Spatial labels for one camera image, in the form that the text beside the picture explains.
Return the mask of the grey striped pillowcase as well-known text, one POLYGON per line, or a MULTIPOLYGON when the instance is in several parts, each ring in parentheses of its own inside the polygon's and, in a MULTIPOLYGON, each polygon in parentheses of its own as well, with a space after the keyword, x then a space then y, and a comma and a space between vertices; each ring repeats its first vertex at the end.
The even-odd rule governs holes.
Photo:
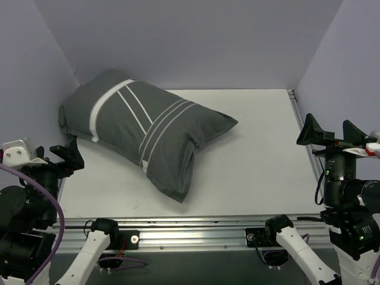
POLYGON ((196 152, 237 125, 233 117, 107 69, 60 106, 62 132, 100 144, 142 168, 158 191, 183 202, 196 152))

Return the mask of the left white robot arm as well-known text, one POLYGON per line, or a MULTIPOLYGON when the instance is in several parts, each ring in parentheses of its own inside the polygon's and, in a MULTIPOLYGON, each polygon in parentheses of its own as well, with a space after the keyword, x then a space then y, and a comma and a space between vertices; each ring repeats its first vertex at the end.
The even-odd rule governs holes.
POLYGON ((19 178, 20 185, 1 190, 1 281, 4 284, 49 284, 51 260, 64 235, 65 220, 58 202, 59 181, 84 168, 72 138, 50 152, 28 138, 1 147, 1 170, 19 178))

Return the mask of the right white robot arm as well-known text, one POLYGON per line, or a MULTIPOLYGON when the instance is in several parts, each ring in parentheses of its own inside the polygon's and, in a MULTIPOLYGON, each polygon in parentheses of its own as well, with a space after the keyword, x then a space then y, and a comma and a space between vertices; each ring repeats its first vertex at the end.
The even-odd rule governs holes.
POLYGON ((307 114, 298 145, 318 145, 314 156, 325 160, 320 220, 338 256, 340 272, 327 266, 284 214, 265 222, 264 238, 281 246, 311 284, 379 284, 379 181, 356 177, 359 158, 379 159, 379 133, 365 134, 351 121, 343 122, 343 138, 323 130, 307 114))

